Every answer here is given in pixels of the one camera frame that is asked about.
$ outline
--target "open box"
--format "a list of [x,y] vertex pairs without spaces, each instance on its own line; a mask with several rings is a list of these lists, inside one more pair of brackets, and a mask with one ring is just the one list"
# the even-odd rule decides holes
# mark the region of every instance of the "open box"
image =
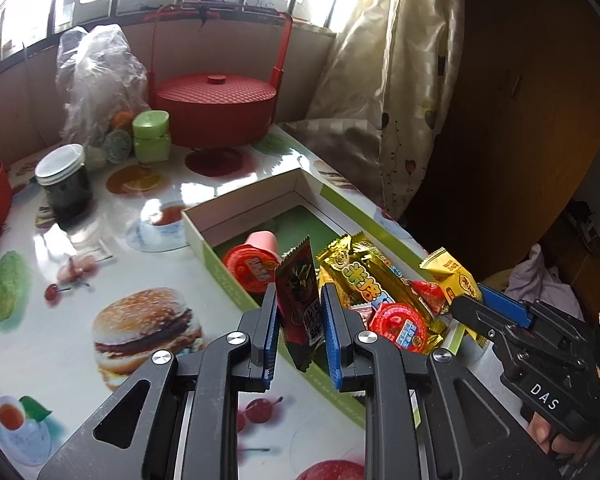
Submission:
[[[299,244],[309,234],[315,256],[338,236],[364,231],[407,279],[430,279],[423,276],[418,268],[420,257],[330,185],[301,168],[233,190],[184,210],[182,215],[189,245],[225,293],[244,312],[260,305],[227,271],[220,256],[229,247],[243,243],[249,232],[266,227],[266,222],[273,222],[273,228],[269,230],[278,236],[281,253]],[[283,226],[281,240],[276,226],[286,222],[293,222],[295,227],[290,230]],[[464,327],[452,322],[443,346],[456,353],[463,334]],[[290,360],[282,338],[280,341],[279,355]],[[363,406],[351,396],[336,392],[330,378],[320,368],[312,365],[306,373],[306,380],[346,415],[364,425]],[[416,423],[419,423],[414,396],[411,400]]]

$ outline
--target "curtain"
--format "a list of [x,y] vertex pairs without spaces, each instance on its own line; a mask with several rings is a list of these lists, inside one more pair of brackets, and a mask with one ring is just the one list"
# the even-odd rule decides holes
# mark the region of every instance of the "curtain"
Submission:
[[283,128],[400,218],[442,129],[464,0],[357,0],[305,120]]

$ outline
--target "dark jar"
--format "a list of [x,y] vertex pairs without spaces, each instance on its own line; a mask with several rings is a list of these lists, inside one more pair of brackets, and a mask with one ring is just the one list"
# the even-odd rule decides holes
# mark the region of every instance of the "dark jar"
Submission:
[[80,144],[66,144],[45,155],[36,166],[36,179],[59,224],[79,219],[93,199],[84,159]]

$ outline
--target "red basket lid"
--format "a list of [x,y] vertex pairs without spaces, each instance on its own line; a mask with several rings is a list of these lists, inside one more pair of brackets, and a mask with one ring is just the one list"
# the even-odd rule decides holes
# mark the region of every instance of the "red basket lid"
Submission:
[[268,101],[276,96],[269,83],[234,74],[190,74],[162,83],[163,99],[205,105],[235,105]]

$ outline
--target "green jar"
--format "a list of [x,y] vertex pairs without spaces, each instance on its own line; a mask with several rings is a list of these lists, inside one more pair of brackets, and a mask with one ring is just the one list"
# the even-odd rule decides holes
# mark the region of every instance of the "green jar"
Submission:
[[162,162],[169,158],[171,136],[167,112],[148,110],[139,113],[132,126],[134,128],[134,149],[140,164]]

